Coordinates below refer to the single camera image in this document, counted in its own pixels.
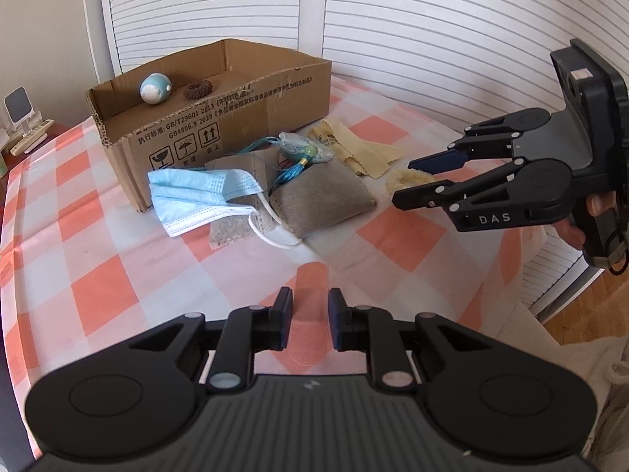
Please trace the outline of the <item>person right hand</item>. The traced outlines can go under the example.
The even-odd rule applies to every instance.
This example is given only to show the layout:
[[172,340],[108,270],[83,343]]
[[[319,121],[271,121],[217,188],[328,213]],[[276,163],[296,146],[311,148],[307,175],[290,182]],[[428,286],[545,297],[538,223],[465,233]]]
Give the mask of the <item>person right hand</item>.
[[[608,210],[616,209],[616,195],[614,192],[589,195],[583,208],[587,210],[590,218],[596,218]],[[578,251],[582,251],[585,243],[587,243],[587,232],[581,223],[586,220],[586,218],[577,218],[576,216],[573,219],[564,218],[562,221],[554,223],[552,227],[565,243],[578,249]]]

